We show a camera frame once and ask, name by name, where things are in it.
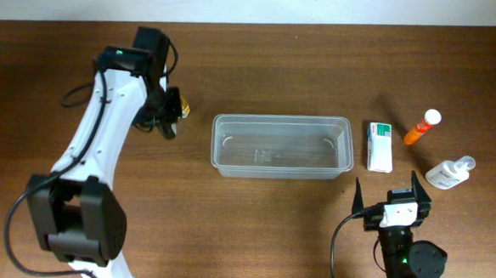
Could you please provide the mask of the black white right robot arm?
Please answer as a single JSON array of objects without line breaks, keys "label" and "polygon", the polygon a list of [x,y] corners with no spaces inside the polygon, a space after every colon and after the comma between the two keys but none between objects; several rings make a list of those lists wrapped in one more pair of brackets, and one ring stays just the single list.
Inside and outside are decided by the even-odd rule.
[{"label": "black white right robot arm", "polygon": [[363,204],[360,184],[352,201],[352,218],[362,219],[366,231],[378,234],[386,278],[440,278],[447,253],[430,241],[415,241],[413,228],[431,212],[431,198],[415,173],[411,186],[387,191],[387,199],[369,207]]}]

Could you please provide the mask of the orange tube white cap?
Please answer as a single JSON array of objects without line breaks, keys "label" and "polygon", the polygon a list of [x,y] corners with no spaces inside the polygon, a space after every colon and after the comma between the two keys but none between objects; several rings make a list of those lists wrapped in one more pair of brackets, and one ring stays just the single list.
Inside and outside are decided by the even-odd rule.
[{"label": "orange tube white cap", "polygon": [[441,120],[442,114],[439,111],[434,109],[426,111],[424,117],[403,136],[403,142],[407,145],[415,144],[420,137],[440,123]]}]

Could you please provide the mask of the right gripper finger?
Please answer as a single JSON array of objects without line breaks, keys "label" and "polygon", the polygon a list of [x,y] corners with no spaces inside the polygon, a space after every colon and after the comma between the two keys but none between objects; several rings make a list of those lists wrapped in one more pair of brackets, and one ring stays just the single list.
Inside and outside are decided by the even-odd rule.
[{"label": "right gripper finger", "polygon": [[360,213],[363,210],[364,210],[364,204],[363,204],[361,185],[360,185],[359,178],[356,177],[355,195],[354,195],[354,198],[352,199],[352,214]]},{"label": "right gripper finger", "polygon": [[418,204],[431,204],[431,198],[427,195],[425,189],[421,186],[420,181],[415,173],[411,172],[412,191]]}]

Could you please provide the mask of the small jar gold lid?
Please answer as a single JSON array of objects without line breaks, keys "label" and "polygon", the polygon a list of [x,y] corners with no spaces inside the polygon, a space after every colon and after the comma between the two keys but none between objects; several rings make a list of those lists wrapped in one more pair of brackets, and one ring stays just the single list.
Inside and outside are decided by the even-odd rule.
[{"label": "small jar gold lid", "polygon": [[181,98],[181,107],[182,107],[181,117],[185,119],[188,117],[190,113],[190,107],[185,98]]}]

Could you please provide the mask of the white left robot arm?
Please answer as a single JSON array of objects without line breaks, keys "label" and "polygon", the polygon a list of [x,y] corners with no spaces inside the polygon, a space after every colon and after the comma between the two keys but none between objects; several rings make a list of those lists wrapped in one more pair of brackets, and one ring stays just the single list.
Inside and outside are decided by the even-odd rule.
[{"label": "white left robot arm", "polygon": [[26,201],[41,249],[82,278],[135,278],[122,246],[127,216],[113,178],[128,130],[174,139],[189,108],[168,83],[170,37],[140,27],[130,48],[109,46],[93,62],[93,90],[72,141],[48,175],[33,175]]}]

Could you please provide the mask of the white squeeze bottle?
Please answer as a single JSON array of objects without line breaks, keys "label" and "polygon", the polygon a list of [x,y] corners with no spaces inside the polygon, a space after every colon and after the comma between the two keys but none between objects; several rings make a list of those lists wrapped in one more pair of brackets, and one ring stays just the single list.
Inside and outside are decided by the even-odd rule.
[{"label": "white squeeze bottle", "polygon": [[426,173],[426,180],[434,187],[448,190],[465,182],[475,166],[476,160],[471,156],[463,156],[456,161],[444,161]]}]

